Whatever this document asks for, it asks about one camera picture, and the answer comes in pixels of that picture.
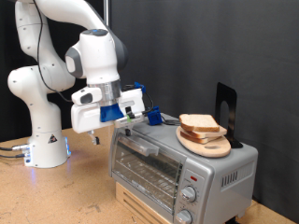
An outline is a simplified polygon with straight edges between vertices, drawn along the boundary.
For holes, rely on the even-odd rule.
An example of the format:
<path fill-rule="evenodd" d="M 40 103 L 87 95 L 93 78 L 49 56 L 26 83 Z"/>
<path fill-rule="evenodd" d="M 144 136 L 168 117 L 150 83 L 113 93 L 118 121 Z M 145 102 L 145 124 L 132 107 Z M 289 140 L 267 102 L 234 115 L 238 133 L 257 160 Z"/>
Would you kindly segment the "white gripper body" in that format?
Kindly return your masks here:
<path fill-rule="evenodd" d="M 100 95 L 95 88 L 84 88 L 72 95 L 75 103 L 71 108 L 72 127 L 76 133 L 85 133 L 100 129 L 108 125 L 116 128 L 129 127 L 144 120 L 145 106 L 143 93 L 140 89 L 133 89 L 121 93 L 121 97 L 110 105 L 100 102 L 88 102 L 95 94 Z"/>

